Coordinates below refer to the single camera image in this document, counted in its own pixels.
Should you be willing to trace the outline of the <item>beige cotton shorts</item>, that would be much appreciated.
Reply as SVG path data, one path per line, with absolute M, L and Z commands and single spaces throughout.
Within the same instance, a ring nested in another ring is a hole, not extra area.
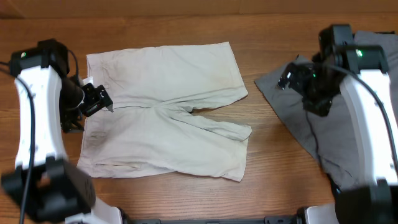
M 86 57 L 88 77 L 113 101 L 85 121 L 78 167 L 92 177 L 180 172 L 239 182 L 252 129 L 195 110 L 248 91 L 228 42 L 124 49 Z

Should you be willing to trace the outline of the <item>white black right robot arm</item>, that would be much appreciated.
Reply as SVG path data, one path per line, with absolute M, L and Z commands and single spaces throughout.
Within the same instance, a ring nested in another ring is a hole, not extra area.
M 309 63 L 290 63 L 278 87 L 302 96 L 303 108 L 326 116 L 332 99 L 345 100 L 359 149 L 360 184 L 339 193 L 334 203 L 304 208 L 299 223 L 397 222 L 397 123 L 389 66 L 379 45 L 358 45 L 348 24 L 333 24 L 319 35 L 320 51 Z

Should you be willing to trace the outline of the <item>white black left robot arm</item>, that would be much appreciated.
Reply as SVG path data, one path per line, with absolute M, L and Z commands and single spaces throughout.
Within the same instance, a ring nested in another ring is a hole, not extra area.
M 111 110 L 105 88 L 70 75 L 72 52 L 55 39 L 14 52 L 6 73 L 15 79 L 20 140 L 15 169 L 1 185 L 20 208 L 20 220 L 37 223 L 128 223 L 128 216 L 100 200 L 91 177 L 71 164 L 62 134 L 82 131 L 81 120 Z

